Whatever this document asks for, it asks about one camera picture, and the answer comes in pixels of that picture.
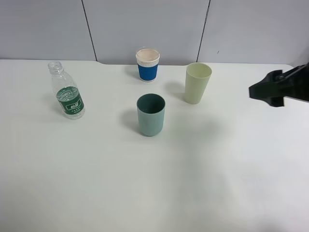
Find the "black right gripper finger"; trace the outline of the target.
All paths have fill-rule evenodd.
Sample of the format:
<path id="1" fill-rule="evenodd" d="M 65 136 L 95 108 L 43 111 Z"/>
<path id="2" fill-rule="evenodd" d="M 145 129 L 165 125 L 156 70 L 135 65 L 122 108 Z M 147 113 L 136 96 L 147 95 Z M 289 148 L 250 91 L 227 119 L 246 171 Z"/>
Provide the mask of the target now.
<path id="1" fill-rule="evenodd" d="M 249 96 L 272 107 L 283 107 L 285 97 L 308 102 L 309 65 L 300 65 L 287 72 L 269 72 L 264 79 L 249 87 Z"/>

